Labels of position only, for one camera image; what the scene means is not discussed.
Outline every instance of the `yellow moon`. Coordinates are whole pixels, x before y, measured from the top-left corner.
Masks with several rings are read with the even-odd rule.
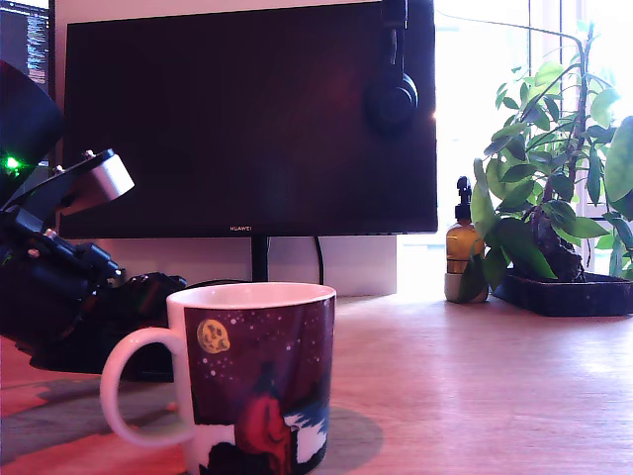
[[[198,344],[207,353],[217,354],[230,348],[228,332],[217,320],[206,319],[198,325]]]

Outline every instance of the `monitor stand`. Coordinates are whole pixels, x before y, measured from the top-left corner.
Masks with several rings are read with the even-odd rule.
[[[268,236],[250,238],[251,279],[253,282],[268,282]]]

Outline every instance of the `wooden desk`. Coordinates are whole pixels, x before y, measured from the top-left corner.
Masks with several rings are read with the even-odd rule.
[[[318,475],[633,473],[629,318],[341,300],[333,371]],[[97,377],[33,369],[6,340],[2,377],[3,475],[183,473],[178,447],[110,432]],[[141,426],[170,423],[173,400],[170,385],[122,387]]]

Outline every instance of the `red figure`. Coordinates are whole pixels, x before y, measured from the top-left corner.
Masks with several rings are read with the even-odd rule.
[[[252,397],[237,418],[235,445],[247,453],[268,454],[274,475],[291,475],[291,430],[281,415],[271,370],[262,369]]]

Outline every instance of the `soap dispenser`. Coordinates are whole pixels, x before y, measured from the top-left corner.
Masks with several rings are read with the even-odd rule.
[[[444,294],[446,300],[459,302],[459,287],[464,269],[468,265],[471,251],[484,256],[484,240],[480,238],[471,221],[471,196],[473,190],[470,180],[461,176],[457,180],[460,204],[455,207],[457,223],[446,233],[446,275],[444,276]],[[484,302],[488,298],[488,286],[475,299],[469,302]]]

